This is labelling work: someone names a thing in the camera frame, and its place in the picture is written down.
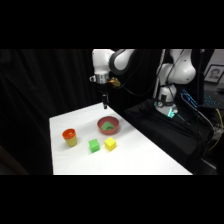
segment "orange cup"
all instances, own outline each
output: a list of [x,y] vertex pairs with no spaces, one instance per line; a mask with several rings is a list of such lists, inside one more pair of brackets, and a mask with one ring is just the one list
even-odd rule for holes
[[62,136],[70,147],[77,145],[77,138],[74,129],[68,129],[64,131]]

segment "table surface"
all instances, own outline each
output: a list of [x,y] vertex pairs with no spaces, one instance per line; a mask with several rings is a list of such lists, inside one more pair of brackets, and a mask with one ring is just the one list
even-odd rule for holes
[[[113,116],[120,122],[119,131],[106,136],[97,122]],[[62,137],[74,128],[78,144],[71,148]],[[136,130],[126,120],[103,104],[97,104],[50,118],[51,147],[55,175],[191,175],[184,167]],[[112,137],[117,147],[109,152],[104,141]],[[97,139],[100,151],[91,153],[89,141]]]

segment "red bowl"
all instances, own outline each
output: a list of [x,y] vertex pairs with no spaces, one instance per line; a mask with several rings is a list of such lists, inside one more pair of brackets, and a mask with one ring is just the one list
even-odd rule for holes
[[[110,122],[115,128],[113,130],[103,130],[101,127],[104,125],[105,122]],[[112,135],[118,130],[119,120],[115,117],[104,117],[98,121],[97,125],[103,134]]]

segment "black curtain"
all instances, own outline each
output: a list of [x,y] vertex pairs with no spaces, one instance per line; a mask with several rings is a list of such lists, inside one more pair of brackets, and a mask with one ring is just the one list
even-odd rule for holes
[[[147,91],[160,54],[161,49],[138,50],[128,73],[118,78],[125,81],[141,62],[127,88]],[[49,118],[101,101],[89,82],[93,74],[92,49],[0,50],[0,145],[30,174],[53,174]],[[111,89],[110,107],[122,115],[152,92],[135,97]]]

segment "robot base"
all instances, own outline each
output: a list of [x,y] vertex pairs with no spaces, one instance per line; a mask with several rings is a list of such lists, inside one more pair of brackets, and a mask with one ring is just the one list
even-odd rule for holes
[[173,118],[178,113],[178,109],[175,104],[173,104],[172,106],[158,107],[157,103],[155,103],[155,108],[157,111],[170,118]]

